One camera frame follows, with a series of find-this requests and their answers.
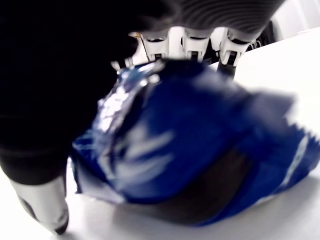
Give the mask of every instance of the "white wall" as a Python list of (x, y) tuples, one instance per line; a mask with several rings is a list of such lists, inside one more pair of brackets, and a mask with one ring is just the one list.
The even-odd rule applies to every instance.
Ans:
[(277, 41), (320, 27), (320, 0), (286, 0), (272, 21)]

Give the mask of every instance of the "white table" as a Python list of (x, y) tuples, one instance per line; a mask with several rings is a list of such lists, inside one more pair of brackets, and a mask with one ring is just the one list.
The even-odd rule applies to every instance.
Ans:
[[(235, 80), (250, 89), (295, 93), (299, 101), (296, 119), (320, 135), (319, 43), (320, 33), (308, 32), (248, 52), (239, 62)], [(3, 240), (320, 240), (320, 167), (276, 199), (201, 228), (128, 214), (71, 193), (67, 196), (69, 227), (60, 238), (24, 212), (2, 172), (0, 189)]]

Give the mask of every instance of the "robotic hand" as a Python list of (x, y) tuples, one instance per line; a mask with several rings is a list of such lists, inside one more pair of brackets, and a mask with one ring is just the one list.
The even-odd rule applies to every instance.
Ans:
[(203, 60), (210, 35), (217, 27), (226, 27), (220, 44), (218, 69), (232, 77), (240, 57), (264, 30), (284, 0), (173, 0), (175, 15), (158, 21), (142, 33), (148, 58), (154, 61), (169, 55), (168, 31), (184, 27), (184, 56)]
[[(71, 143), (89, 127), (97, 101), (116, 81), (110, 62), (134, 54), (137, 42), (128, 33), (143, 33), (154, 60), (168, 56), (168, 29), (183, 26), (186, 56), (201, 61), (212, 30), (228, 27), (219, 69), (234, 73), (282, 2), (2, 2), (0, 165), (25, 210), (54, 233), (66, 230)], [(151, 52), (149, 44), (158, 50)]]

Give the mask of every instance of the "white surface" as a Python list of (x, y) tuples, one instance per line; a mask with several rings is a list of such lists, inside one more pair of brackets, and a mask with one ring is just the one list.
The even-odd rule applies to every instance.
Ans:
[(277, 41), (320, 27), (320, 0), (285, 0), (271, 20)]
[[(235, 77), (250, 89), (264, 87), (295, 93), (299, 99), (298, 121), (318, 134), (319, 42), (320, 34), (309, 32), (247, 52)], [(202, 228), (128, 214), (110, 204), (69, 194), (70, 223), (67, 233), (60, 238), (52, 236), (24, 212), (2, 172), (0, 189), (1, 240), (320, 240), (320, 167), (272, 201)]]

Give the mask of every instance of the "blue plastic bag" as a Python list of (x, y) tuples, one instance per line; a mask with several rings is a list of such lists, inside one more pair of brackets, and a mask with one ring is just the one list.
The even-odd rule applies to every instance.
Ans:
[(224, 207), (196, 224), (233, 216), (316, 167), (319, 142), (284, 118), (292, 103), (290, 96), (247, 92), (202, 63), (124, 69), (99, 101), (92, 127), (73, 143), (79, 192), (158, 204), (233, 149), (246, 156), (249, 171)]

